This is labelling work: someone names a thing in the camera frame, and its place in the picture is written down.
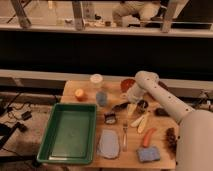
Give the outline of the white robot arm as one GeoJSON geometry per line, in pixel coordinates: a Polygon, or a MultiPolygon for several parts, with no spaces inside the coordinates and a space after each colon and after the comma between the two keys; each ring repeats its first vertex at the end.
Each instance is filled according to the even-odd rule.
{"type": "Polygon", "coordinates": [[[158,82],[154,72],[137,72],[127,100],[137,103],[148,92],[179,125],[176,171],[213,171],[213,112],[194,109],[158,82]]]}

